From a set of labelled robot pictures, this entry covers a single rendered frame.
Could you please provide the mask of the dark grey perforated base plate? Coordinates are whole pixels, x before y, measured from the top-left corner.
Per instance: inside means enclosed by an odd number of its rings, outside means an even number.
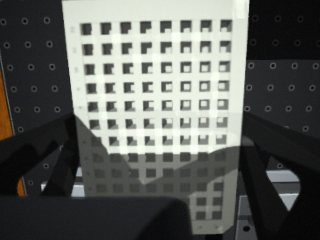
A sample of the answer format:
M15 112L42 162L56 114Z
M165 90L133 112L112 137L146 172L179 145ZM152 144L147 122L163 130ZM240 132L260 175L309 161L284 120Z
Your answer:
M320 0L249 0L243 110L320 139ZM0 0L12 136L74 111L62 0ZM64 145L64 144L63 144ZM40 196L61 145L21 178Z

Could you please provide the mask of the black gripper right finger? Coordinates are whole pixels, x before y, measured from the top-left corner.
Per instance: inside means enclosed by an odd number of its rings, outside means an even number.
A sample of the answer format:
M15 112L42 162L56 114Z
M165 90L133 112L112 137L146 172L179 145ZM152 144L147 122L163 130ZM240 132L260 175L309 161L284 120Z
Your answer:
M298 177L300 192L290 210L254 143ZM320 139L243 110L239 165L257 240L320 240Z

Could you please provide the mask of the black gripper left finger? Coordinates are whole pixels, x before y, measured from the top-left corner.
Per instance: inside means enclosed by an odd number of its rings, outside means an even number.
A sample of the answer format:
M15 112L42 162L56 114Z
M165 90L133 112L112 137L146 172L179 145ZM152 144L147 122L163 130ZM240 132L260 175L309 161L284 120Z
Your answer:
M53 173L40 196L71 197L80 161L74 111L0 140L0 195L19 196L19 180L62 144Z

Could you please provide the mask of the white plate with grid of square wells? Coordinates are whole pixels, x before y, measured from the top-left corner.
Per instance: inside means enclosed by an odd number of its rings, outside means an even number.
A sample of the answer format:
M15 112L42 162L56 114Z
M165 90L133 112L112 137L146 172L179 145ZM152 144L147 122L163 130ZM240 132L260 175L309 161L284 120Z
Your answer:
M223 234L234 223L249 0L62 6L85 197L175 197L193 235Z

